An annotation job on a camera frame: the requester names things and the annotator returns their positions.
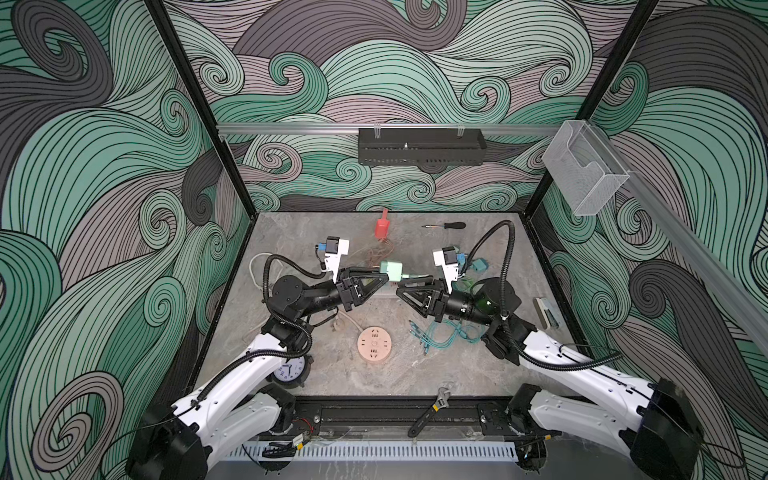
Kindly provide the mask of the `light green charger plug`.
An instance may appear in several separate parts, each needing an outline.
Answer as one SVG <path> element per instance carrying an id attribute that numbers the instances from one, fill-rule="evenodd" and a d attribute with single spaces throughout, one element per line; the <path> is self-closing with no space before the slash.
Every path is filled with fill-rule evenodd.
<path id="1" fill-rule="evenodd" d="M 390 282 L 400 282 L 409 278 L 409 275 L 404 272 L 403 264 L 397 261 L 382 261 L 380 264 L 380 272 L 385 273 Z"/>

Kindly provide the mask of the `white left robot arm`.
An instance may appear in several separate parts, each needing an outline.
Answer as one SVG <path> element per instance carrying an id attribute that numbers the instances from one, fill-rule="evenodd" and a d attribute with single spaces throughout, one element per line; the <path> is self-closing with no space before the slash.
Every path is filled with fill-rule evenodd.
<path id="1" fill-rule="evenodd" d="M 331 279 L 300 266 L 292 275 L 268 279 L 278 254 L 267 257 L 263 302 L 269 313 L 261 332 L 235 360 L 196 391 L 172 404 L 148 408 L 135 433 L 125 466 L 131 479 L 203 479 L 250 438 L 292 423 L 294 398 L 267 378 L 313 345 L 312 315 L 351 311 L 385 286 L 375 268 L 336 268 Z"/>

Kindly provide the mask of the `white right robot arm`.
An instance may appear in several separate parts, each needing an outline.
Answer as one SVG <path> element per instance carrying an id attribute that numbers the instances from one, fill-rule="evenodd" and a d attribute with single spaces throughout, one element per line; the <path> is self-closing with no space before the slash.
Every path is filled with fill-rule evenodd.
<path id="1" fill-rule="evenodd" d="M 555 430 L 600 443 L 629 459 L 652 479 L 690 479 L 703 451 L 703 431 L 685 392 L 661 378 L 649 382 L 611 368 L 620 352 L 591 359 L 521 319 L 521 301 L 507 276 L 515 245 L 515 226 L 502 220 L 470 251 L 474 255 L 497 231 L 507 232 L 498 276 L 475 290 L 454 287 L 466 268 L 451 248 L 437 250 L 440 278 L 399 282 L 397 296 L 424 318 L 450 319 L 484 327 L 480 342 L 497 359 L 539 372 L 579 394 L 558 397 L 534 385 L 523 386 L 509 407 L 514 428 Z"/>

